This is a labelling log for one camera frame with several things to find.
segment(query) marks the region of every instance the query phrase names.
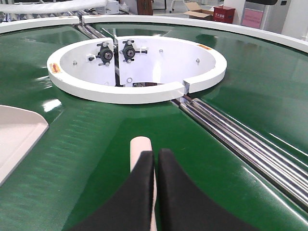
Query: orange label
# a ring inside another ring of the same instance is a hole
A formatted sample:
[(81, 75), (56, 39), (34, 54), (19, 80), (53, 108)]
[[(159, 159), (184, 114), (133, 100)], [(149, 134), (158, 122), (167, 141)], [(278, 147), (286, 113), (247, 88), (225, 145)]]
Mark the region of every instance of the orange label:
[(51, 72), (53, 74), (61, 73), (61, 70), (60, 70), (58, 64), (53, 63), (53, 64), (49, 64), (49, 66), (50, 66)]
[(210, 48), (210, 47), (207, 47), (206, 45), (203, 45), (203, 44), (199, 44), (198, 45), (199, 47), (202, 47), (202, 48), (204, 48), (204, 49), (207, 49), (208, 51), (210, 51), (212, 48)]

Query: metal rail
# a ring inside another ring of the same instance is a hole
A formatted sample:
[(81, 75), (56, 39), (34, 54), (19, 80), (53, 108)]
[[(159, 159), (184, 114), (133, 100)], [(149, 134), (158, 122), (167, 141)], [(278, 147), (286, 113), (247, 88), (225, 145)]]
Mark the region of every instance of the metal rail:
[(93, 27), (91, 27), (90, 25), (84, 25), (84, 27), (91, 32), (92, 34), (94, 34), (96, 37), (98, 38), (106, 38), (105, 35), (103, 35), (102, 33), (100, 33), (99, 31), (97, 31), (96, 29), (94, 29)]
[(95, 39), (95, 38), (97, 39), (97, 37), (94, 34), (90, 33), (88, 30), (83, 28), (81, 25), (77, 24), (75, 25), (75, 28), (78, 29), (84, 35), (88, 36), (90, 39)]
[(308, 211), (307, 173), (201, 100), (179, 108)]

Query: bolt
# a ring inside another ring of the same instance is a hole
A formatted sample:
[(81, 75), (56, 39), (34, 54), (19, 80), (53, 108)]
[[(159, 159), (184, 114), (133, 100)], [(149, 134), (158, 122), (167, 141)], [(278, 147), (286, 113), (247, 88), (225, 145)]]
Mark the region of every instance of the bolt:
[(126, 52), (126, 55), (129, 56), (129, 57), (133, 57), (134, 56), (134, 51), (133, 50), (128, 50)]
[(111, 59), (111, 57), (112, 57), (112, 54), (111, 54), (110, 52), (106, 52), (106, 53), (104, 54), (104, 58), (105, 58), (105, 59)]

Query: black pad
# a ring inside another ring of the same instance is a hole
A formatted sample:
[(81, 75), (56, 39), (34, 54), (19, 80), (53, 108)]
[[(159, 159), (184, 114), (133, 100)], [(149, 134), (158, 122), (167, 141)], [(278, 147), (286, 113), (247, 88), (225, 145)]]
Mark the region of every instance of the black pad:
[(158, 156), (158, 193), (163, 231), (257, 231), (206, 196), (169, 149)]
[(149, 231), (153, 206), (154, 155), (142, 152), (116, 193), (71, 231)]

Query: white circular hub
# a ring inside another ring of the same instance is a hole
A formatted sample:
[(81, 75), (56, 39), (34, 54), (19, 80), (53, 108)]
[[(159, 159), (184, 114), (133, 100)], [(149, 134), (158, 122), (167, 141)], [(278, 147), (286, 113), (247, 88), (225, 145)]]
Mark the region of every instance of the white circular hub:
[[(74, 43), (53, 53), (52, 82), (75, 96), (106, 103), (154, 103), (210, 88), (225, 74), (225, 58), (205, 45), (176, 38), (118, 37)], [(111, 60), (103, 60), (100, 55)], [(157, 83), (144, 86), (143, 83)]]

